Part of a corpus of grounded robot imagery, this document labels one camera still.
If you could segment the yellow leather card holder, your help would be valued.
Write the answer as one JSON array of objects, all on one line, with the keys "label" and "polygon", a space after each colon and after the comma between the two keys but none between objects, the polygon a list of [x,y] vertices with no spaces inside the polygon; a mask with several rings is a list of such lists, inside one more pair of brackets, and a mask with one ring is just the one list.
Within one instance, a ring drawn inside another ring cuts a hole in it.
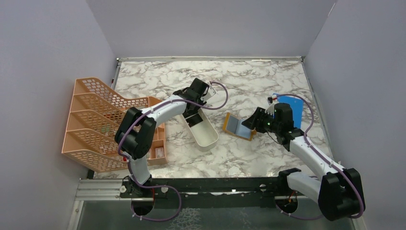
[{"label": "yellow leather card holder", "polygon": [[255,130],[251,130],[243,126],[242,125],[243,121],[245,120],[240,119],[232,115],[231,113],[227,112],[222,130],[234,137],[241,138],[247,141],[252,141],[257,132]]}]

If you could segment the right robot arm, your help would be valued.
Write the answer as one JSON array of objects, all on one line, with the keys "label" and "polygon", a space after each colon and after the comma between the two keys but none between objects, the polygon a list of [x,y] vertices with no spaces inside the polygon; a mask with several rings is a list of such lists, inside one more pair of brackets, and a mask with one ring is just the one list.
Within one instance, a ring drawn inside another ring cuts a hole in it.
[{"label": "right robot arm", "polygon": [[361,176],[346,169],[316,148],[307,134],[294,126],[293,110],[287,103],[276,103],[269,112],[258,107],[241,124],[259,133],[273,133],[277,142],[301,159],[314,173],[312,178],[297,168],[279,172],[277,191],[288,195],[297,191],[318,204],[330,221],[359,218],[365,211]]}]

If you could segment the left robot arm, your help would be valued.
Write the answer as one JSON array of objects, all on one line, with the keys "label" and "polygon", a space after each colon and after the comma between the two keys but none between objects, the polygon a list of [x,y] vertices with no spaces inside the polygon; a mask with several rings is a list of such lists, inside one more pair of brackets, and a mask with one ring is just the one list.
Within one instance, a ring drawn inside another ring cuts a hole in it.
[{"label": "left robot arm", "polygon": [[195,78],[189,87],[175,91],[168,99],[144,109],[131,107],[122,119],[114,140],[118,154],[128,162],[132,190],[143,197],[150,192],[147,153],[152,147],[155,131],[159,125],[181,115],[190,129],[205,123],[199,109],[215,95],[212,86]]}]

